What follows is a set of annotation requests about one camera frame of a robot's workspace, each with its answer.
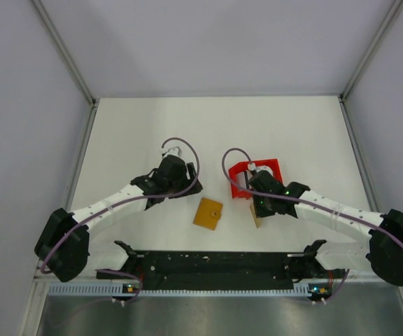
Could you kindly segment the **beige card with black stripe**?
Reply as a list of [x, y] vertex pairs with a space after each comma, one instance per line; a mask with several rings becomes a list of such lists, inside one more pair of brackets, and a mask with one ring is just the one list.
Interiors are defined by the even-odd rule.
[[254, 204], [250, 205], [250, 212], [253, 217], [253, 222], [256, 228], [260, 228], [262, 226], [262, 219], [257, 216]]

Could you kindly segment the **red plastic card bin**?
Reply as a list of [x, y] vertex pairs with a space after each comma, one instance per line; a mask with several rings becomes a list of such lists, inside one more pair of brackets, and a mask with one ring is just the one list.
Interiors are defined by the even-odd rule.
[[[271, 167], [271, 169], [273, 170], [273, 175], [271, 176], [278, 182], [283, 183], [280, 166], [277, 159], [254, 160], [253, 162], [256, 165], [267, 165]], [[233, 184], [233, 182], [235, 182], [236, 184], [239, 185], [240, 182], [239, 177], [241, 175], [243, 175], [245, 181], [244, 188], [250, 190], [255, 185], [256, 174], [252, 175], [248, 171], [248, 162], [246, 161], [238, 162], [227, 170], [227, 176], [232, 180], [232, 182], [230, 183], [231, 197], [232, 199], [243, 198], [249, 200], [252, 197], [252, 195], [249, 192], [246, 192], [245, 190], [239, 189], [237, 186]]]

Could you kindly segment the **yellow leather card holder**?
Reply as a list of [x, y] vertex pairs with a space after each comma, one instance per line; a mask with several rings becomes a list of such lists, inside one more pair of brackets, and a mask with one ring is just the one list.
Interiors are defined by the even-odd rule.
[[209, 198], [201, 198], [193, 224], [215, 230], [222, 215], [223, 204]]

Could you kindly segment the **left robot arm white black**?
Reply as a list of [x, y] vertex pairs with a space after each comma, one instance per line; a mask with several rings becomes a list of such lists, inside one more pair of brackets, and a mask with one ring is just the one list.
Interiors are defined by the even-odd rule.
[[95, 237], [121, 219], [164, 200], [200, 193], [199, 170], [198, 160], [185, 162], [168, 154], [159, 167], [133, 178], [124, 188], [92, 205], [53, 211], [34, 247], [41, 273], [54, 274], [62, 282], [104, 270], [130, 277], [136, 271], [136, 261], [129, 256], [126, 243], [116, 240], [101, 246]]

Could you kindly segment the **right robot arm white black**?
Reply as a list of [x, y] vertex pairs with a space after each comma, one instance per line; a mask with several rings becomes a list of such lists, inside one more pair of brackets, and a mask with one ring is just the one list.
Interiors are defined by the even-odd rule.
[[313, 277], [328, 270], [372, 271], [394, 286], [403, 286], [403, 213], [355, 209], [291, 182], [283, 185], [267, 170], [252, 171], [249, 185], [258, 218], [287, 215], [323, 225], [352, 241], [317, 241], [305, 249], [304, 269]]

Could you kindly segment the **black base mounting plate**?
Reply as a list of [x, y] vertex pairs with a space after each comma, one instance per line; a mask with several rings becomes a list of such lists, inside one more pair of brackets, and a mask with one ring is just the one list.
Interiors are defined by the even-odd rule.
[[137, 251], [121, 272], [140, 278], [149, 291], [292, 289], [302, 280], [329, 281], [346, 273], [327, 271], [302, 253], [218, 251]]

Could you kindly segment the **aluminium frame rail front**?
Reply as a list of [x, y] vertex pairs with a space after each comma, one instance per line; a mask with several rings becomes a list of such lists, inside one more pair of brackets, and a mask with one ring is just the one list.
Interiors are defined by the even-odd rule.
[[[54, 274], [41, 274], [39, 269], [36, 270], [33, 280], [34, 281], [58, 281], [58, 282], [60, 282], [60, 280]], [[96, 276], [96, 272], [80, 274], [77, 277], [75, 277], [74, 279], [69, 280], [69, 283], [77, 282], [77, 281], [86, 281], [86, 280], [97, 281], [98, 278]], [[368, 281], [368, 282], [382, 281], [382, 279], [377, 277], [374, 273], [357, 272], [357, 271], [350, 271], [350, 273], [348, 275], [348, 280]]]

